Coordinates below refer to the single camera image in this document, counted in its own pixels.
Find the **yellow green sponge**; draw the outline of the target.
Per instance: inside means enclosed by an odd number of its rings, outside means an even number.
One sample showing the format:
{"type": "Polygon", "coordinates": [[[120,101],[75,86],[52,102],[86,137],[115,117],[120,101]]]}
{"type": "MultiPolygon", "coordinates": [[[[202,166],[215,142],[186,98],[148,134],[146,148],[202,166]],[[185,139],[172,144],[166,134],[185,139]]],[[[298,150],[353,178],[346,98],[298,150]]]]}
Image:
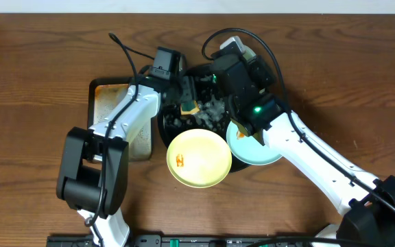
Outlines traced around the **yellow green sponge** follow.
{"type": "Polygon", "coordinates": [[[181,115],[193,115],[200,111],[200,107],[195,100],[181,103],[180,112],[181,115]]]}

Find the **light blue plate top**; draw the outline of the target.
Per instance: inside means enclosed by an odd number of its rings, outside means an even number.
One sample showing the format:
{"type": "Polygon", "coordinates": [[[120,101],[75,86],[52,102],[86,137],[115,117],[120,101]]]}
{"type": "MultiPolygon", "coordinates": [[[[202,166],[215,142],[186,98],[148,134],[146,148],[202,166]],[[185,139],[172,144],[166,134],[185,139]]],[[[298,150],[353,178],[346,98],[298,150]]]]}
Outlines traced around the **light blue plate top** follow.
{"type": "Polygon", "coordinates": [[[255,58],[255,57],[256,57],[256,54],[255,54],[255,52],[254,52],[252,49],[250,49],[248,46],[245,46],[245,53],[243,54],[243,57],[244,57],[247,61],[249,61],[249,60],[255,58]]]}

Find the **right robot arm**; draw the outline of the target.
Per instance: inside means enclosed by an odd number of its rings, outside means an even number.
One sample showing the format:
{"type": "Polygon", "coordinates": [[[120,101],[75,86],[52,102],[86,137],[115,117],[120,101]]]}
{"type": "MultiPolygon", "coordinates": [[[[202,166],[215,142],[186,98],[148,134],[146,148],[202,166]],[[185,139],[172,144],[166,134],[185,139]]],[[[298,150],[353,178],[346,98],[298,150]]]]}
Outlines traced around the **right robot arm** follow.
{"type": "Polygon", "coordinates": [[[395,176],[380,180],[321,140],[283,100],[267,92],[273,78],[260,57],[219,51],[211,59],[211,71],[240,133],[295,165],[342,216],[340,224],[324,228],[311,244],[395,246],[395,176]]]}

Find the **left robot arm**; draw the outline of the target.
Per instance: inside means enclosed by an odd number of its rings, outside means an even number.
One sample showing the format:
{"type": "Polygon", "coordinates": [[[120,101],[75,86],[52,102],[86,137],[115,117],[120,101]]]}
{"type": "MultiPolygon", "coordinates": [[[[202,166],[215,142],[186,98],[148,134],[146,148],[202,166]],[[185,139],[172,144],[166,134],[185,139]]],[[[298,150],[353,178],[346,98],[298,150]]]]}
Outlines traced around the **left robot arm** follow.
{"type": "Polygon", "coordinates": [[[195,99],[190,75],[138,74],[117,78],[124,98],[101,121],[66,136],[56,195],[91,230],[93,246],[125,246],[130,228],[121,212],[128,184],[129,145],[163,106],[195,99]]]}

